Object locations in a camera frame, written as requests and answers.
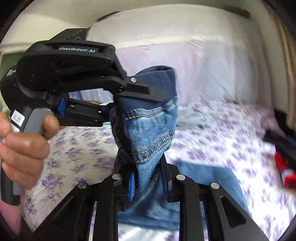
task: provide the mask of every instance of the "blue jeans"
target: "blue jeans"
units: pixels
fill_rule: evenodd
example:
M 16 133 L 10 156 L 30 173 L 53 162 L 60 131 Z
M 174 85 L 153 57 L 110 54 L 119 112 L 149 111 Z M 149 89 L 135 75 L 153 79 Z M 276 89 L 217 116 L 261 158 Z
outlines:
M 133 163 L 137 186 L 133 201 L 119 206 L 118 221 L 148 228 L 178 230 L 179 204 L 165 200 L 159 169 L 156 168 L 175 133 L 177 93 L 174 70 L 155 66 L 134 77 L 162 88 L 166 98 L 161 103 L 114 98 L 115 107 L 110 111 L 110 122 L 119 148 L 114 172 L 123 164 Z M 226 191 L 230 191 L 229 194 L 247 211 L 240 185 L 231 170 L 184 163 L 178 165 L 180 173 L 196 182 L 209 185 L 216 181 L 226 186 Z
M 117 98 L 110 112 L 112 132 L 119 148 L 114 171 L 122 164 L 135 164 L 138 188 L 133 202 L 136 202 L 157 179 L 156 165 L 171 145 L 177 119 L 177 92 L 174 70 L 170 67 L 150 67 L 134 77 L 166 93 L 161 103 Z

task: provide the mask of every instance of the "black gripper frame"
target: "black gripper frame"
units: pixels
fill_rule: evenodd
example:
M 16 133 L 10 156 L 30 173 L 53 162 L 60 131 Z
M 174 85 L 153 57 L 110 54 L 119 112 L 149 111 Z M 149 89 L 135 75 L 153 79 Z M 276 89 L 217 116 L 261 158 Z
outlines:
M 179 241 L 204 241 L 203 202 L 209 241 L 268 241 L 251 217 L 218 183 L 203 185 L 178 176 L 177 166 L 160 162 L 167 178 L 168 202 L 180 202 Z M 128 202 L 130 165 L 101 183 L 79 183 L 36 229 L 32 241 L 87 241 L 96 203 L 93 241 L 118 241 L 117 206 Z

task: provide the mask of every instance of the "finger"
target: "finger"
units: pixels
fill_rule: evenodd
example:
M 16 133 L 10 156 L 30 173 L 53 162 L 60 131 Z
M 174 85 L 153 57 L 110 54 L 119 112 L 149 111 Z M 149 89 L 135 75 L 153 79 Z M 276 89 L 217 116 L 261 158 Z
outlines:
M 33 159 L 17 153 L 7 145 L 0 143 L 0 158 L 17 170 L 32 175 L 40 174 L 43 170 L 43 160 Z
M 11 181 L 21 184 L 26 190 L 31 190 L 40 178 L 38 175 L 20 172 L 4 161 L 2 162 L 2 168 Z
M 0 112 L 0 137 L 6 137 L 11 131 L 8 116 L 4 112 Z
M 58 119 L 54 115 L 47 114 L 46 116 L 44 116 L 44 119 L 43 119 L 43 129 L 44 129 L 43 136 L 45 137 L 45 139 L 46 140 L 51 139 L 59 131 Z
M 11 149 L 35 159 L 44 159 L 50 152 L 46 139 L 35 133 L 11 132 L 5 141 Z

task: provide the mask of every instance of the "jeans seam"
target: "jeans seam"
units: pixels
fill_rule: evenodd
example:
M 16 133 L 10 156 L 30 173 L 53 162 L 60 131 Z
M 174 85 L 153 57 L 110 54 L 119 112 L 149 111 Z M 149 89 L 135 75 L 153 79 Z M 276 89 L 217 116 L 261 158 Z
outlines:
M 126 121 L 126 120 L 131 120 L 131 119 L 138 118 L 138 117 L 151 117 L 151 116 L 157 115 L 157 114 L 163 112 L 165 109 L 168 109 L 168 108 L 170 108 L 171 106 L 173 106 L 173 105 L 175 104 L 175 102 L 176 102 L 176 101 L 173 101 L 173 103 L 170 104 L 169 106 L 162 107 L 161 110 L 159 110 L 159 111 L 157 111 L 157 112 L 154 112 L 154 113 L 152 113 L 152 114 L 150 114 L 150 115 L 135 115 L 135 116 L 131 116 L 131 117 L 127 117 L 127 118 L 125 118 L 124 121 Z
M 145 152 L 148 152 L 149 150 L 151 150 L 153 147 L 155 147 L 161 140 L 165 139 L 167 136 L 169 136 L 170 134 L 174 134 L 175 131 L 170 131 L 168 134 L 166 134 L 165 136 L 161 137 L 156 143 L 154 143 L 152 146 L 150 146 L 149 148 L 147 148 L 144 151 L 140 151 L 140 152 L 132 152 L 133 155 L 138 155 L 138 154 L 144 154 Z
M 145 157 L 143 159 L 135 159 L 135 162 L 143 162 L 148 160 L 152 155 L 154 155 L 155 152 L 159 151 L 162 147 L 168 144 L 172 138 L 173 136 L 169 137 L 169 139 L 166 142 L 164 142 L 160 147 L 158 147 L 155 151 L 153 151 L 148 157 Z

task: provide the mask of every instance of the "metal rivet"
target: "metal rivet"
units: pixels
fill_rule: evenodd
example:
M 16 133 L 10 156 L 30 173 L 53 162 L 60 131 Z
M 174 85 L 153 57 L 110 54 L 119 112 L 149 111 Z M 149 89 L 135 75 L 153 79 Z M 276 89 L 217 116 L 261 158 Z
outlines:
M 184 181 L 184 180 L 185 180 L 185 176 L 182 175 L 182 174 L 177 175 L 176 178 L 177 178 L 178 180 L 180 180 L 180 181 Z
M 219 189 L 220 185 L 218 183 L 211 183 L 213 189 Z
M 87 183 L 85 183 L 85 182 L 78 183 L 78 188 L 80 188 L 80 189 L 86 188 L 86 186 L 87 186 Z
M 118 174 L 118 173 L 116 173 L 116 174 L 114 174 L 114 175 L 112 176 L 112 178 L 113 178 L 114 180 L 119 180 L 119 179 L 121 178 L 121 175 Z

